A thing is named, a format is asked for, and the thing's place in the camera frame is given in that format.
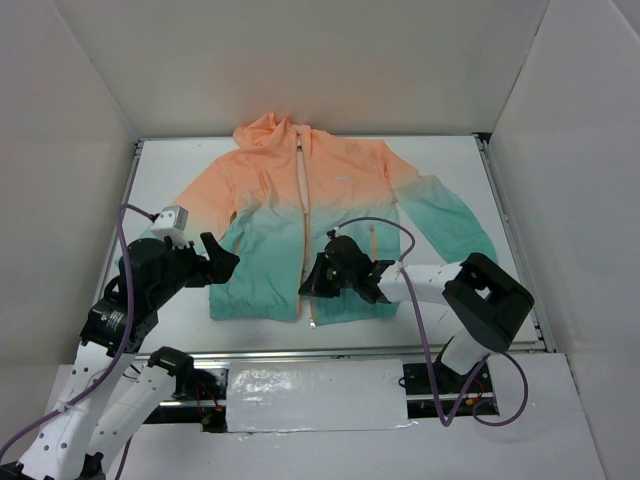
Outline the orange and teal gradient jacket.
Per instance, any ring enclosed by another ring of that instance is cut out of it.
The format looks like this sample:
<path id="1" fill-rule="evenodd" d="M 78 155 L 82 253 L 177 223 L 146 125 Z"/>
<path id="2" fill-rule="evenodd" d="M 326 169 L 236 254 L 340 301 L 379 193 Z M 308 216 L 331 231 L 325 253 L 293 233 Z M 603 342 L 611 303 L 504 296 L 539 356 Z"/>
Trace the orange and teal gradient jacket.
<path id="1" fill-rule="evenodd" d="M 396 260 L 405 213 L 447 263 L 476 252 L 496 257 L 462 199 L 381 140 L 334 136 L 274 114 L 236 129 L 234 139 L 236 148 L 174 199 L 188 213 L 188 239 L 209 232 L 240 259 L 232 278 L 209 290 L 214 320 L 296 320 L 304 274 L 333 227 L 374 259 Z"/>

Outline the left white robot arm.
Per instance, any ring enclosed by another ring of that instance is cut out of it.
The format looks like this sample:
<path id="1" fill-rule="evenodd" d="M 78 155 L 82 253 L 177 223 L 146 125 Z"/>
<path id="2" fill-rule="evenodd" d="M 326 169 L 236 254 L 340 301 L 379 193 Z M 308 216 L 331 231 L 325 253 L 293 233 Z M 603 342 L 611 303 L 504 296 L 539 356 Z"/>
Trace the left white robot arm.
<path id="1" fill-rule="evenodd" d="M 153 352 L 115 403 L 109 399 L 131 366 L 158 311 L 183 288 L 224 284 L 239 264 L 214 236 L 205 252 L 171 236 L 129 244 L 119 274 L 89 310 L 71 374 L 54 409 L 37 421 L 37 438 L 21 458 L 1 468 L 4 479 L 103 479 L 116 454 L 169 397 L 193 396 L 205 374 L 191 355 L 171 347 Z"/>

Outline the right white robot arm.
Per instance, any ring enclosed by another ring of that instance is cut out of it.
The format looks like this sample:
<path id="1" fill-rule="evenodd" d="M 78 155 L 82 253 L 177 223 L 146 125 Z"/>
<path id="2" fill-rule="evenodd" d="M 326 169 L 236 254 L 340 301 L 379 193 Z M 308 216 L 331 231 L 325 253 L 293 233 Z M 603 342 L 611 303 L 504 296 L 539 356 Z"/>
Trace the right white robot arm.
<path id="1" fill-rule="evenodd" d="M 333 299 L 344 290 L 367 306 L 418 301 L 450 308 L 462 329 L 433 363 L 441 393 L 460 390 L 485 356 L 507 352 L 534 306 L 530 292 L 484 254 L 444 265 L 405 266 L 373 260 L 352 238 L 337 236 L 317 254 L 299 293 Z"/>

